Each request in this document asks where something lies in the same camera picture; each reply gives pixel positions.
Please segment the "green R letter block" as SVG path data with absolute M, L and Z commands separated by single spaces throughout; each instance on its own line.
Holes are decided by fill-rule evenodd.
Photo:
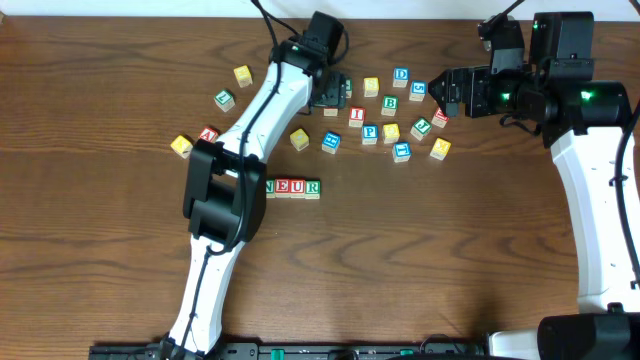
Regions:
M 322 187 L 320 180 L 307 180 L 305 185 L 305 199 L 319 199 L 321 197 Z

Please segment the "red U letter block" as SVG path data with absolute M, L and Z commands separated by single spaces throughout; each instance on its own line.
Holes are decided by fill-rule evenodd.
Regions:
M 304 198 L 306 194 L 306 181 L 304 179 L 290 179 L 289 194 L 291 198 Z

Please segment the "red E letter block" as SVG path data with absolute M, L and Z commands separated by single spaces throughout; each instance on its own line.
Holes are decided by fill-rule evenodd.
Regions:
M 290 180 L 284 178 L 275 179 L 274 194 L 276 198 L 289 198 L 291 196 Z

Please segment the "green N letter block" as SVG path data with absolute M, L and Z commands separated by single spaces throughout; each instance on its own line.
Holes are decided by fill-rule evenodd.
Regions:
M 266 197 L 275 197 L 275 181 L 272 179 L 266 181 Z

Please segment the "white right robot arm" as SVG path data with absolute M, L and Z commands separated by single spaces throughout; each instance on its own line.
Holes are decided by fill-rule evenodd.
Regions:
M 487 339 L 490 359 L 635 359 L 639 355 L 639 196 L 625 87 L 594 77 L 594 17 L 540 12 L 524 36 L 501 12 L 478 27 L 488 64 L 428 85 L 447 117 L 496 115 L 542 139 L 567 196 L 578 256 L 578 311 Z

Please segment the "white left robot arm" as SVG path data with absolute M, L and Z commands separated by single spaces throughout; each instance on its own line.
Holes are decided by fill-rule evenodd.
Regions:
M 266 208 L 266 162 L 299 110 L 345 104 L 335 41 L 292 37 L 272 51 L 264 83 L 217 141 L 196 142 L 189 160 L 183 215 L 191 265 L 182 305 L 161 341 L 162 359 L 203 359 L 217 345 L 234 265 Z

